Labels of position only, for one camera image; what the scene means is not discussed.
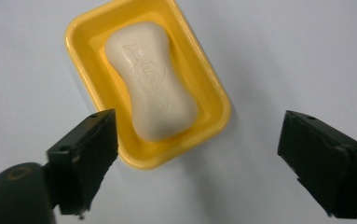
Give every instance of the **yellow soap dish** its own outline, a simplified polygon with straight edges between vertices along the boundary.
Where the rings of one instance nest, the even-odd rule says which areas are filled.
[[[114,31],[141,21],[166,31],[172,66],[199,110],[192,127],[158,142],[147,142],[134,131],[126,86],[104,53]],[[119,155],[130,166],[155,168],[216,135],[230,118],[227,94],[173,0],[115,0],[97,7],[69,24],[65,43],[96,109],[116,110]]]

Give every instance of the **engraved logo on soap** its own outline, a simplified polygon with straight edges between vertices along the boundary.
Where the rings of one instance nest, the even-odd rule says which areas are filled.
[[[163,81],[167,75],[167,68],[160,63],[149,61],[137,44],[123,46],[125,55],[130,57],[134,64],[134,77],[143,91],[146,91],[154,99],[158,99],[158,105],[162,108],[173,106],[169,95],[163,90]]]

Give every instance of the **soap bar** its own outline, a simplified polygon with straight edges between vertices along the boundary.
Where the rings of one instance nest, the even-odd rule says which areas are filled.
[[[197,106],[172,68],[169,38],[153,22],[139,22],[113,33],[105,44],[108,62],[125,82],[135,132],[159,141],[190,128]]]

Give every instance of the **rectangular yellow tray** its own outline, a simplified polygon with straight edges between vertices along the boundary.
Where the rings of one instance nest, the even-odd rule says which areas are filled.
[[[172,66],[199,109],[191,128],[159,142],[146,142],[133,130],[125,83],[104,54],[114,31],[140,21],[165,29]],[[171,160],[219,133],[230,118],[227,94],[173,0],[115,0],[75,18],[65,43],[96,109],[116,110],[119,155],[133,167],[151,169]]]

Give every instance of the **black mechanical part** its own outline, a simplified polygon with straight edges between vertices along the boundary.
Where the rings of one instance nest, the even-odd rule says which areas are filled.
[[[329,216],[357,218],[357,141],[312,116],[287,111],[278,154]]]
[[[90,115],[48,150],[44,167],[28,162],[0,174],[0,224],[55,223],[56,205],[82,216],[116,158],[115,110]]]

